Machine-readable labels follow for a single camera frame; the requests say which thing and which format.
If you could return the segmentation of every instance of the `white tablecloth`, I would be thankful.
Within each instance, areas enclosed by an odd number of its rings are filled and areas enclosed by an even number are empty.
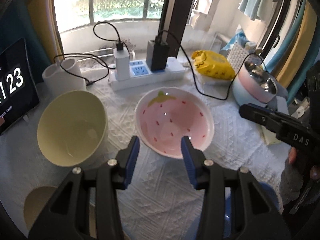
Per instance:
[[[98,77],[96,70],[88,75]],[[260,128],[238,113],[233,96],[218,101],[201,96],[195,89],[190,73],[183,81],[157,83],[134,89],[113,92],[106,80],[88,88],[105,105],[108,112],[108,149],[100,162],[114,157],[125,148],[135,134],[134,109],[138,100],[151,89],[176,86],[201,98],[210,108],[215,123],[215,136],[205,151],[220,165],[238,169],[245,165],[259,181],[269,183],[278,192],[280,174],[289,146],[266,146],[260,137]],[[28,116],[30,122],[20,120],[0,137],[0,201],[7,213],[25,234],[28,234],[23,204],[33,189],[40,186],[58,186],[70,168],[51,164],[41,154],[37,144],[38,121],[50,102],[44,84],[38,85],[41,104]],[[205,90],[216,96],[225,96],[225,88]],[[182,160],[158,155],[141,143],[131,185],[118,191],[122,223],[133,238],[183,239],[188,227],[201,212],[203,192],[196,191],[188,181]]]

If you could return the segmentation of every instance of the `green shrub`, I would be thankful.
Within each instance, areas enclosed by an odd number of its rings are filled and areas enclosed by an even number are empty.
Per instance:
[[[145,0],[93,0],[95,16],[108,18],[112,15],[142,17]],[[164,0],[149,0],[148,17],[160,18]],[[89,10],[88,0],[79,0],[76,7],[83,14]]]

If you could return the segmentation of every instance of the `finger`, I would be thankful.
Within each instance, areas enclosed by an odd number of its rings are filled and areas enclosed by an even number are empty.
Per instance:
[[[320,179],[320,167],[313,166],[310,171],[310,178],[311,179]]]
[[[292,147],[291,151],[289,152],[289,164],[294,164],[297,158],[297,150]]]

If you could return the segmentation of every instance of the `blue curtain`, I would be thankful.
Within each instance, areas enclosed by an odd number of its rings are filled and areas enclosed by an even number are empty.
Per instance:
[[[295,95],[297,94],[299,88],[302,86],[303,82],[307,77],[307,71],[313,66],[315,60],[317,59],[320,49],[320,20],[318,18],[316,24],[315,34],[313,36],[310,48],[304,58],[298,72],[294,76],[292,82],[288,87],[289,97],[287,104],[291,104],[294,100]]]
[[[280,48],[276,52],[276,54],[272,57],[272,59],[266,65],[266,69],[268,70],[269,73],[271,73],[271,71],[276,67],[276,65],[281,60],[281,58],[285,55],[287,49],[290,47],[290,44],[294,40],[296,33],[300,28],[302,19],[303,19],[303,14],[304,14],[304,10],[306,7],[306,2],[307,2],[307,0],[303,0],[303,3],[301,5],[301,8],[300,8],[299,13],[297,15],[297,18],[295,19],[291,29],[287,33],[286,37],[284,38],[284,40],[283,40]]]
[[[42,82],[42,72],[51,62],[32,26],[24,0],[13,0],[0,19],[0,52],[18,39],[26,40],[28,59],[35,83]]]

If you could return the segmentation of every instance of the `clock display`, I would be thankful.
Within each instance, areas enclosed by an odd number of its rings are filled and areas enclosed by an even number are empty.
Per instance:
[[[39,103],[24,39],[0,55],[0,134]]]

